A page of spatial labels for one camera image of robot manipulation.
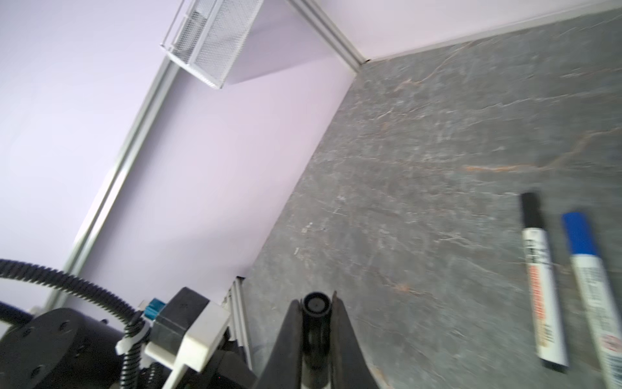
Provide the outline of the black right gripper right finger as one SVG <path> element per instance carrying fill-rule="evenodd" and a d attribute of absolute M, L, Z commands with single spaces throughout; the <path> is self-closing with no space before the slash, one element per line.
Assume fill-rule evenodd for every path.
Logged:
<path fill-rule="evenodd" d="M 379 389 L 337 292 L 332 296 L 330 316 L 330 386 L 336 389 Z"/>

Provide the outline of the blue whiteboard marker pen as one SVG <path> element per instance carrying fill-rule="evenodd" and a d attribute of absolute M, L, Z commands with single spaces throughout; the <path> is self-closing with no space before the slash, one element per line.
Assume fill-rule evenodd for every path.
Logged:
<path fill-rule="evenodd" d="M 607 388 L 621 387 L 621 317 L 586 215 L 562 216 L 570 262 Z"/>

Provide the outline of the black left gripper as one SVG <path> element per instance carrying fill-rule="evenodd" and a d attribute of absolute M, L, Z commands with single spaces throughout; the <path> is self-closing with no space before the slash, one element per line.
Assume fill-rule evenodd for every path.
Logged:
<path fill-rule="evenodd" d="M 194 380 L 194 388 L 251 389 L 257 380 L 249 368 L 245 350 L 236 341 L 225 341 Z"/>

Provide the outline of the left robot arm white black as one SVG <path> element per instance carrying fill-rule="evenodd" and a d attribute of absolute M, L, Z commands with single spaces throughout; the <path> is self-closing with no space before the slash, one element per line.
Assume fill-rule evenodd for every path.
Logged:
<path fill-rule="evenodd" d="M 1 338 L 1 388 L 121 388 L 122 333 L 62 308 L 12 327 Z M 164 388 L 170 370 L 140 368 L 137 388 Z M 218 349 L 200 372 L 188 369 L 177 388 L 252 388 L 256 375 L 241 353 Z"/>

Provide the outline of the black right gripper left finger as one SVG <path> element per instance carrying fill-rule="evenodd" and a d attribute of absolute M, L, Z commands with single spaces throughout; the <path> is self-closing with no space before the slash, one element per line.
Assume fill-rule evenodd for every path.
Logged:
<path fill-rule="evenodd" d="M 301 387 L 303 314 L 299 300 L 291 301 L 268 362 L 254 388 Z"/>

